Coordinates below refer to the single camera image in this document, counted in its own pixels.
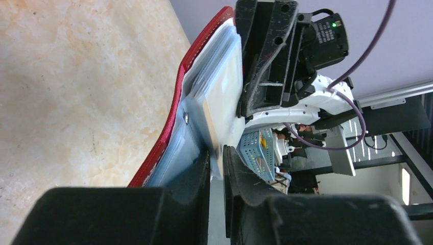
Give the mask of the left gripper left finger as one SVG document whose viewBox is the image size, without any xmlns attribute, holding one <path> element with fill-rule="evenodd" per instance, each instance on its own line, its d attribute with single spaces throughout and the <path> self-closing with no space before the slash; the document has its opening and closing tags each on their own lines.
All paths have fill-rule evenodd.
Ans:
<svg viewBox="0 0 433 245">
<path fill-rule="evenodd" d="M 165 187 L 45 192 L 13 244 L 207 244 L 209 153 Z"/>
</svg>

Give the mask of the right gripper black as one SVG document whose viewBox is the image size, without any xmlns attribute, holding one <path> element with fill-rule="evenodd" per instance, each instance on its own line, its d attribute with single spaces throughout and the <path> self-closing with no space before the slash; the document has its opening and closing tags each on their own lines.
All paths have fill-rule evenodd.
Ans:
<svg viewBox="0 0 433 245">
<path fill-rule="evenodd" d="M 243 63 L 238 117 L 298 104 L 316 91 L 312 83 L 319 69 L 348 56 L 347 33 L 338 13 L 313 21 L 318 13 L 298 12 L 297 1 L 237 1 Z"/>
</svg>

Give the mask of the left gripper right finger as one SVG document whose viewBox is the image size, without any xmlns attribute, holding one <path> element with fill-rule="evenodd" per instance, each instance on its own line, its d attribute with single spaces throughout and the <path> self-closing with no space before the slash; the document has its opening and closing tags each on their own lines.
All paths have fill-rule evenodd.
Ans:
<svg viewBox="0 0 433 245">
<path fill-rule="evenodd" d="M 284 194 L 223 148 L 226 235 L 231 244 L 421 244 L 383 195 Z"/>
</svg>

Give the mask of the red leather card holder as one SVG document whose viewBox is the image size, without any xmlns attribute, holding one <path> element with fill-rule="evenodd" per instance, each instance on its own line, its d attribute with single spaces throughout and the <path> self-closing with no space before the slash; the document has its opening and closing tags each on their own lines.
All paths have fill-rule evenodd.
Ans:
<svg viewBox="0 0 433 245">
<path fill-rule="evenodd" d="M 223 7 L 183 57 L 165 125 L 129 185 L 167 185 L 202 151 L 209 153 L 212 177 L 221 179 L 223 146 L 237 145 L 245 128 L 236 115 L 242 87 L 241 37 L 234 10 Z"/>
</svg>

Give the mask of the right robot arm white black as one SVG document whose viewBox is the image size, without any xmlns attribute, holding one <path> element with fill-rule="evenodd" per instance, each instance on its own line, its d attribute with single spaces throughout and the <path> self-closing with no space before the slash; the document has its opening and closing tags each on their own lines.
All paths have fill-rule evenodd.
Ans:
<svg viewBox="0 0 433 245">
<path fill-rule="evenodd" d="M 355 115 L 351 80 L 328 90 L 333 79 L 319 73 L 349 54 L 338 13 L 302 13 L 297 1 L 237 1 L 234 13 L 244 75 L 236 113 L 247 131 L 284 123 L 329 129 Z"/>
</svg>

